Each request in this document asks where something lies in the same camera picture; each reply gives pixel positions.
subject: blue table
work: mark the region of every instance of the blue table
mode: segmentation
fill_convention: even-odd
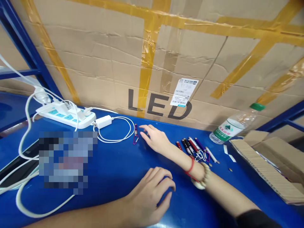
[[[0,132],[26,120],[25,104],[28,97],[20,94],[0,92]],[[34,99],[29,105],[29,114],[32,117],[41,104]]]
[[[109,113],[96,111],[96,114],[97,117],[102,117]],[[129,118],[138,125],[154,125],[166,132],[172,143],[188,136],[197,137],[220,161],[220,164],[211,162],[213,172],[244,193],[283,227],[303,227],[304,220],[297,208],[285,204],[259,175],[228,147],[229,153],[237,160],[237,163],[232,162],[223,152],[222,145],[216,145],[209,140],[209,132],[136,117]],[[0,140],[0,168],[17,156],[18,144],[25,130],[21,129]],[[42,118],[33,124],[24,148],[38,139],[40,131],[73,130],[70,126]],[[119,139],[123,138],[128,130],[129,125],[125,121],[114,120],[112,125],[101,130],[101,134],[107,139]],[[195,188],[177,165],[152,151],[142,138],[136,145],[132,143],[133,137],[115,144],[99,141],[98,151],[93,155],[94,162],[89,164],[97,169],[96,175],[89,181],[89,189],[84,195],[76,195],[56,213],[99,205],[123,197],[137,185],[150,167],[159,166],[171,171],[176,183],[176,192],[173,193],[170,208],[160,224],[152,227],[235,227],[233,219],[206,192]],[[71,195],[71,191],[66,189],[44,189],[41,187],[42,182],[43,177],[35,177],[22,192],[24,206],[35,213],[49,212]],[[9,191],[0,196],[2,227],[21,227],[37,221],[26,217],[17,209],[15,197],[16,191]]]

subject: white power strip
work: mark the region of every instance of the white power strip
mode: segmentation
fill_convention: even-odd
[[[59,111],[52,105],[52,103],[47,104],[45,106],[42,106],[36,110],[36,112],[43,117],[55,120],[57,122],[70,125],[72,127],[77,126],[77,119],[74,118],[71,114],[59,113]],[[88,112],[85,114],[85,118],[83,120],[78,120],[78,128],[84,129],[88,126],[90,126],[94,121],[96,120],[96,115],[93,112]]]

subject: pixelated blurred area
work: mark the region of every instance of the pixelated blurred area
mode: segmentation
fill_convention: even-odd
[[[39,175],[45,188],[88,188],[88,165],[97,151],[97,132],[57,131],[39,134]]]

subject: white charging cable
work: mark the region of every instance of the white charging cable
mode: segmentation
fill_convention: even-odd
[[[8,67],[10,68],[13,72],[15,72],[17,75],[19,75],[20,77],[24,78],[25,80],[27,80],[32,86],[34,86],[35,88],[37,86],[43,88],[44,90],[48,91],[49,93],[45,92],[46,94],[50,95],[53,99],[54,99],[54,96],[56,96],[57,98],[59,98],[61,101],[63,102],[69,102],[70,105],[73,106],[73,108],[75,109],[75,112],[76,112],[76,115],[77,115],[77,125],[76,125],[76,128],[75,128],[75,131],[77,131],[78,129],[78,113],[77,113],[77,106],[69,101],[69,100],[63,100],[61,97],[59,97],[58,95],[56,95],[55,93],[53,93],[52,91],[50,91],[49,89],[43,87],[43,86],[40,86],[40,85],[33,85],[32,82],[26,78],[25,76],[23,76],[22,74],[20,74],[18,71],[16,71],[4,58],[3,56],[0,54],[0,59],[2,60],[2,62]],[[26,132],[24,133],[24,135],[22,136],[21,138],[21,141],[20,141],[20,144],[19,144],[19,148],[18,148],[18,153],[19,153],[19,156],[24,158],[24,159],[27,159],[26,162],[24,162],[23,164],[21,164],[20,166],[18,166],[17,168],[15,168],[14,170],[12,170],[8,175],[6,175],[1,181],[0,181],[0,184],[2,184],[10,175],[12,175],[16,170],[18,170],[20,167],[22,167],[23,165],[27,164],[28,162],[32,161],[32,160],[38,160],[39,159],[39,155],[33,157],[33,158],[30,158],[30,157],[27,157],[25,155],[23,155],[22,153],[22,146],[23,146],[23,142],[27,136],[27,134],[29,133],[29,131],[31,130],[31,127],[32,127],[32,124],[31,124],[31,120],[30,120],[30,116],[29,116],[29,102],[31,100],[31,98],[34,98],[37,102],[41,103],[42,105],[44,105],[43,102],[39,101],[38,99],[36,99],[34,97],[34,95],[38,94],[38,93],[42,93],[42,92],[35,92],[33,93],[32,95],[29,96],[29,98],[27,99],[27,102],[26,102],[26,105],[25,105],[25,114],[26,114],[26,118],[27,118],[27,121],[28,121],[28,129],[26,130]],[[95,107],[91,107],[90,109],[98,109],[98,110],[102,110],[102,111],[108,111],[108,112],[112,112],[112,113],[116,113],[117,112],[114,112],[114,111],[111,111],[111,110],[107,110],[107,109],[102,109],[102,108],[95,108]],[[33,122],[35,120],[35,116],[38,115],[39,113],[36,113],[34,116],[33,116]],[[128,120],[130,120],[129,118],[127,117],[114,117],[113,119],[124,119],[125,121],[128,122]],[[133,125],[133,129],[135,130],[134,128],[134,123],[132,120],[130,120],[132,125]],[[118,142],[121,142],[127,138],[129,138],[133,133],[134,133],[134,130],[132,132],[131,135],[129,135],[129,133],[131,132],[131,125],[130,123],[128,122],[129,126],[130,126],[130,130],[128,132],[128,134],[123,138],[123,139],[120,139],[120,140],[107,140],[107,139],[104,139],[101,135],[100,135],[100,131],[98,130],[99,132],[99,135],[101,138],[98,137],[98,139],[102,142],[105,142],[105,143],[118,143]],[[36,171],[35,173],[33,173],[32,175],[14,183],[13,185],[9,186],[9,187],[6,187],[4,188],[3,190],[0,191],[0,195],[5,193],[6,191],[8,190],[11,190],[12,188],[18,186],[21,184],[20,188],[18,189],[18,192],[17,192],[17,195],[16,195],[16,205],[18,207],[18,209],[25,215],[29,216],[29,217],[32,217],[32,218],[42,218],[42,217],[45,217],[45,216],[48,216],[52,213],[54,213],[55,211],[57,211],[59,208],[61,208],[62,206],[64,206],[71,198],[73,198],[75,195],[72,195],[70,196],[65,202],[63,202],[61,205],[59,205],[57,208],[53,209],[52,211],[48,212],[48,213],[45,213],[45,214],[35,214],[33,212],[30,212],[29,210],[27,210],[22,202],[21,202],[21,193],[22,193],[22,190],[24,188],[24,186],[28,183],[28,181],[34,177],[36,177],[37,175],[39,175],[39,171]]]
[[[112,140],[112,139],[105,139],[105,138],[103,138],[103,137],[101,136],[100,129],[98,129],[98,133],[99,133],[99,136],[100,136],[100,138],[99,138],[99,136],[97,137],[98,140],[102,141],[103,143],[119,143],[119,142],[121,142],[121,141],[123,141],[123,140],[125,140],[125,139],[127,139],[127,138],[130,138],[130,137],[134,134],[135,126],[134,126],[134,123],[133,123],[133,121],[132,121],[131,119],[129,119],[129,118],[127,118],[127,117],[122,117],[122,116],[120,116],[120,117],[113,117],[112,120],[114,120],[114,119],[123,119],[123,120],[125,120],[125,121],[129,124],[130,130],[129,130],[129,132],[127,133],[127,135],[126,135],[123,139],[114,139],[114,140]],[[130,134],[130,132],[131,132],[131,130],[132,130],[132,127],[131,127],[131,124],[129,123],[128,120],[131,121],[131,123],[132,123],[132,125],[133,125],[133,132],[132,132],[131,134]]]
[[[49,93],[53,94],[55,97],[59,98],[60,100],[63,101],[63,99],[61,97],[59,97],[57,94],[53,93],[52,91],[50,91],[49,89],[41,86],[41,85],[33,85],[33,82],[31,80],[29,80],[27,77],[25,77],[24,75],[20,74],[17,70],[15,70],[6,60],[5,58],[0,54],[0,59],[1,61],[9,68],[11,69],[13,72],[15,72],[16,74],[18,74],[20,77],[24,78],[25,80],[27,80],[29,82],[30,85],[32,85],[33,87],[41,87],[43,89],[45,89],[46,91],[48,91]]]

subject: red string bracelet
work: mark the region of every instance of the red string bracelet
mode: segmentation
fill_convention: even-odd
[[[193,169],[193,166],[194,166],[194,157],[191,157],[192,158],[192,165],[191,165],[191,168],[189,169],[189,171],[185,171],[185,174],[187,174],[189,177],[191,177],[193,180],[195,180],[196,182],[198,182],[194,177],[192,177],[189,172],[191,172],[191,170]]]

